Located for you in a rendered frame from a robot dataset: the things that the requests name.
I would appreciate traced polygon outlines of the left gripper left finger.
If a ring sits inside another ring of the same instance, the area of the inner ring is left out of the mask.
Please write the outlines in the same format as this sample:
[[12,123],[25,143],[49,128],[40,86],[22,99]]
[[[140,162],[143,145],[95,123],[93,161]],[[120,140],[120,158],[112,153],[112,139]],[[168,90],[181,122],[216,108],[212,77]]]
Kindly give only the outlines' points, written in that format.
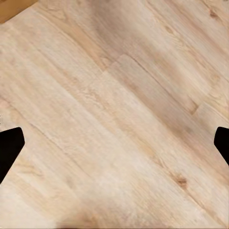
[[0,184],[25,145],[21,127],[0,132]]

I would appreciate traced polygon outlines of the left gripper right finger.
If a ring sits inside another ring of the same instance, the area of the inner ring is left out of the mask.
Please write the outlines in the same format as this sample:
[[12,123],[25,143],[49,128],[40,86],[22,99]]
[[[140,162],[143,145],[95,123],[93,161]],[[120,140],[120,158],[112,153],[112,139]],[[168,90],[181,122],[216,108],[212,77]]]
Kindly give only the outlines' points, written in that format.
[[214,145],[221,153],[227,164],[229,165],[229,129],[224,127],[218,127],[215,138]]

